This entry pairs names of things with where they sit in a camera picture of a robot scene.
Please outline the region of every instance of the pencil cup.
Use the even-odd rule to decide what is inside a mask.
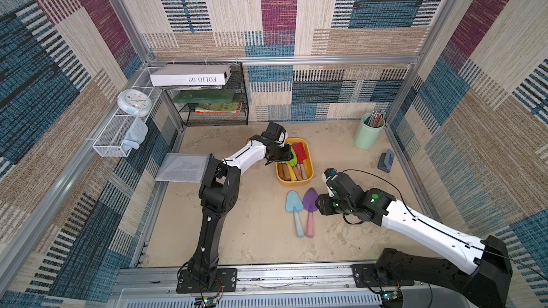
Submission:
[[[371,113],[363,115],[360,120],[360,126],[358,126],[358,130],[356,130],[356,133],[354,134],[354,144],[362,149],[371,149],[384,128],[384,121],[380,127],[367,126],[365,122],[369,117],[371,117]]]

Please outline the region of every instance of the black cable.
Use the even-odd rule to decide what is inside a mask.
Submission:
[[[379,285],[380,291],[374,290],[374,289],[366,282],[366,280],[365,280],[363,277],[362,277],[362,281],[363,281],[363,283],[366,285],[367,289],[369,289],[373,294],[381,295],[382,292],[384,291],[384,290],[382,290],[382,288],[380,287],[380,285]]]
[[[394,184],[390,183],[389,181],[385,180],[384,178],[382,178],[382,177],[380,177],[380,176],[377,176],[377,175],[375,175],[375,174],[371,174],[371,173],[369,173],[369,172],[367,172],[367,171],[358,170],[358,169],[346,169],[345,171],[350,171],[350,170],[352,170],[352,171],[358,171],[358,172],[362,172],[362,173],[366,173],[366,174],[372,175],[372,176],[377,177],[377,178],[379,178],[379,179],[385,181],[386,183],[390,184],[392,187],[394,187],[394,188],[398,191],[398,193],[399,193],[399,195],[400,195],[400,198],[402,199],[402,203],[403,203],[403,205],[405,206],[405,208],[407,209],[407,211],[409,212],[409,214],[411,214],[411,215],[413,216],[414,219],[416,219],[416,220],[422,222],[422,223],[425,224],[426,226],[428,226],[428,227],[430,227],[430,228],[432,228],[432,229],[435,229],[436,231],[438,231],[438,232],[440,232],[440,233],[443,233],[443,234],[445,234],[446,236],[449,236],[449,237],[451,237],[451,238],[453,238],[453,239],[455,239],[455,240],[457,240],[457,241],[463,243],[463,244],[466,245],[467,247],[471,247],[471,248],[474,248],[474,249],[477,249],[477,250],[480,250],[480,251],[483,251],[483,252],[487,252],[487,253],[493,254],[493,255],[495,255],[495,256],[499,256],[499,257],[501,257],[501,258],[510,260],[510,261],[512,261],[512,262],[514,262],[514,263],[517,263],[517,264],[520,264],[520,265],[522,265],[522,266],[525,266],[527,269],[529,269],[529,270],[535,272],[537,275],[539,275],[540,277],[542,277],[542,279],[544,279],[546,282],[548,282],[548,278],[546,278],[542,273],[540,273],[539,271],[537,271],[537,270],[531,268],[531,267],[530,267],[529,265],[527,265],[527,264],[521,263],[519,260],[515,260],[515,259],[510,258],[510,257],[505,257],[505,256],[502,256],[501,254],[494,253],[494,252],[487,251],[487,250],[483,250],[483,249],[480,249],[479,247],[476,247],[476,246],[474,246],[474,245],[470,245],[469,243],[465,242],[464,240],[461,240],[461,239],[457,238],[456,236],[451,236],[449,233],[446,233],[446,232],[444,232],[444,231],[442,231],[442,230],[440,230],[440,229],[437,229],[437,228],[435,228],[434,226],[430,225],[429,223],[424,222],[423,220],[417,218],[417,217],[411,212],[411,210],[409,209],[409,207],[407,207],[407,204],[406,204],[405,200],[403,199],[402,192],[400,192],[400,190],[399,190]]]
[[[359,171],[360,173],[369,174],[369,175],[371,175],[371,176],[374,176],[374,177],[376,177],[376,178],[379,178],[379,179],[385,181],[386,183],[390,184],[392,187],[394,187],[394,189],[396,189],[396,190],[398,191],[398,193],[399,193],[399,195],[400,195],[400,198],[402,199],[403,205],[406,207],[406,209],[407,209],[407,211],[409,212],[409,214],[411,214],[414,218],[416,218],[416,216],[415,216],[415,215],[411,212],[411,210],[407,207],[406,202],[405,202],[405,200],[403,199],[402,192],[400,192],[400,189],[398,189],[394,184],[390,183],[389,181],[385,180],[384,178],[382,178],[382,177],[380,177],[380,176],[377,176],[377,175],[375,175],[375,174],[368,173],[367,171],[363,171],[363,170],[358,170],[358,169],[346,169],[346,170],[344,170],[344,171],[342,171],[342,172],[344,173],[345,171],[349,171],[349,170],[352,170],[352,171]]]
[[[432,292],[432,286],[430,285],[430,283],[427,283],[427,284],[430,287],[430,303],[428,304],[428,307],[426,308],[430,308],[430,306],[432,305],[432,301],[434,301],[434,293]]]
[[[184,268],[185,266],[188,265],[188,262],[184,263],[183,265],[181,265],[181,267],[179,268],[179,270],[177,271],[177,280],[180,280],[181,279],[181,271],[182,271],[182,268]]]
[[[478,249],[478,250],[483,251],[483,252],[487,252],[487,253],[493,254],[493,255],[495,255],[495,256],[499,256],[499,257],[504,258],[504,259],[507,259],[507,260],[511,260],[511,261],[514,262],[514,263],[523,265],[523,266],[525,266],[527,269],[536,272],[537,275],[539,275],[539,276],[542,277],[546,282],[548,282],[548,278],[546,278],[546,276],[544,276],[542,273],[538,272],[537,270],[531,268],[529,265],[524,264],[524,263],[521,263],[519,260],[515,260],[515,259],[512,259],[512,258],[504,257],[504,256],[502,256],[502,255],[500,255],[500,254],[498,254],[498,253],[494,253],[494,252],[491,252],[491,251],[482,250],[482,249],[480,249],[479,247],[475,247],[474,245],[470,245],[470,247],[473,247],[473,248]]]
[[[364,222],[363,220],[360,220],[360,222],[349,222],[348,220],[346,220],[346,216],[349,216],[349,215],[350,214],[348,214],[348,213],[343,213],[342,214],[342,219],[349,225],[360,225]]]

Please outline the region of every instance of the purple trowel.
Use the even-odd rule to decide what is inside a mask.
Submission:
[[[309,218],[306,223],[306,236],[312,238],[314,236],[314,212],[318,210],[316,207],[316,200],[318,200],[318,193],[314,188],[310,188],[306,191],[305,197],[303,197],[303,206],[308,210]]]

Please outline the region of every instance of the book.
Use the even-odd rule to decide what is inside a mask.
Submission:
[[[172,101],[176,104],[230,104],[234,90],[181,91]]]
[[[196,106],[197,113],[239,113],[242,103],[200,104]]]
[[[230,65],[167,64],[150,74],[153,86],[224,85],[230,78]]]

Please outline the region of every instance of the light blue cloth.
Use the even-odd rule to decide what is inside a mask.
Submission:
[[[122,150],[127,153],[131,149],[138,149],[139,144],[145,140],[147,132],[148,126],[136,117],[135,120],[133,120],[132,125],[129,127],[126,136],[122,140]]]

